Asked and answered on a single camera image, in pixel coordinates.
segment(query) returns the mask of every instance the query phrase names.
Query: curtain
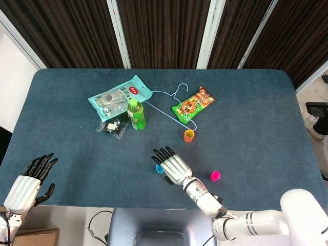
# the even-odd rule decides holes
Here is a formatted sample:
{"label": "curtain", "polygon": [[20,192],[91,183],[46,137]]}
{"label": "curtain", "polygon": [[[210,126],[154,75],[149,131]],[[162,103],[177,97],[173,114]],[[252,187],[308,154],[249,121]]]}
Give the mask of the curtain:
{"label": "curtain", "polygon": [[210,0],[117,0],[132,68],[196,68]]}
{"label": "curtain", "polygon": [[271,0],[227,0],[208,68],[237,68]]}
{"label": "curtain", "polygon": [[1,0],[48,68],[122,68],[106,0]]}
{"label": "curtain", "polygon": [[298,88],[328,60],[325,0],[278,1],[243,68],[282,69]]}

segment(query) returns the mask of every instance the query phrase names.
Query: plastic package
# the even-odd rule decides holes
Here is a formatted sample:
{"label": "plastic package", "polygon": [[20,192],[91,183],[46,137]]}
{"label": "plastic package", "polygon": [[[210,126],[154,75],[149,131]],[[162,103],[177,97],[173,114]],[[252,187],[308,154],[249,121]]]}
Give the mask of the plastic package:
{"label": "plastic package", "polygon": [[97,132],[107,132],[114,137],[120,139],[129,124],[128,113],[122,113],[114,118],[108,119],[106,121],[101,121],[97,127]]}
{"label": "plastic package", "polygon": [[172,110],[182,123],[187,124],[190,119],[213,102],[215,102],[214,97],[201,86],[195,95],[182,102],[182,106],[178,104],[172,107]]}
{"label": "plastic package", "polygon": [[148,100],[153,92],[147,88],[142,80],[135,75],[131,80],[88,98],[102,121],[111,119],[128,109],[129,100],[137,99],[139,102]]}

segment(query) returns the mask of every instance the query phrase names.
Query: product label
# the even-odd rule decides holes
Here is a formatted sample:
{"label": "product label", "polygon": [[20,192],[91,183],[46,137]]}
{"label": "product label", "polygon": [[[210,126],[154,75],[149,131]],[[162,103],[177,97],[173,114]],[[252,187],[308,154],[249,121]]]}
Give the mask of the product label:
{"label": "product label", "polygon": [[182,103],[183,108],[185,109],[186,113],[193,113],[195,110],[195,103],[191,100],[184,101]]}
{"label": "product label", "polygon": [[116,124],[109,123],[108,126],[107,126],[107,129],[108,130],[115,130],[116,129]]}
{"label": "product label", "polygon": [[137,90],[137,88],[135,88],[135,87],[130,87],[129,88],[129,90],[134,94],[134,95],[137,95],[139,92],[138,92],[138,90]]}
{"label": "product label", "polygon": [[117,90],[117,92],[122,96],[124,97],[127,101],[131,100],[131,96],[128,92],[128,90],[125,88],[125,87],[122,87],[120,89]]}

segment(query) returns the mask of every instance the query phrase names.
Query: plastic bottle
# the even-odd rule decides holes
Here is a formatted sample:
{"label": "plastic bottle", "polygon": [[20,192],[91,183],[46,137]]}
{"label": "plastic bottle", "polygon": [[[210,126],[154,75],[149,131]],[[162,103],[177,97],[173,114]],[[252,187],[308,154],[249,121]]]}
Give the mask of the plastic bottle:
{"label": "plastic bottle", "polygon": [[136,99],[131,99],[128,105],[128,115],[131,118],[132,126],[135,130],[142,130],[146,127],[144,107]]}

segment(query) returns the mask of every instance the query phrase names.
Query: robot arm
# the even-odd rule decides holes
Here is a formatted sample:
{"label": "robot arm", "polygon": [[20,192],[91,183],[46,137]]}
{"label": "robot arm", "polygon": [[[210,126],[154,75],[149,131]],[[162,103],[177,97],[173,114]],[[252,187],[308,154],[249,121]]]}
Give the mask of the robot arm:
{"label": "robot arm", "polygon": [[0,217],[0,244],[9,245],[22,223],[21,216],[34,206],[46,201],[52,195],[55,184],[49,186],[44,196],[36,198],[41,185],[58,158],[48,161],[53,154],[37,158],[27,166],[23,175],[17,177],[4,202],[7,213]]}
{"label": "robot arm", "polygon": [[183,190],[209,217],[216,219],[212,230],[221,240],[234,240],[239,236],[289,235],[291,245],[326,246],[328,240],[328,217],[316,199],[308,191],[295,189],[281,198],[282,212],[266,210],[249,212],[237,218],[222,206],[222,200],[209,193],[205,185],[192,177],[188,165],[166,147],[154,150],[158,157],[152,159],[160,165],[165,180],[170,184],[182,185]]}

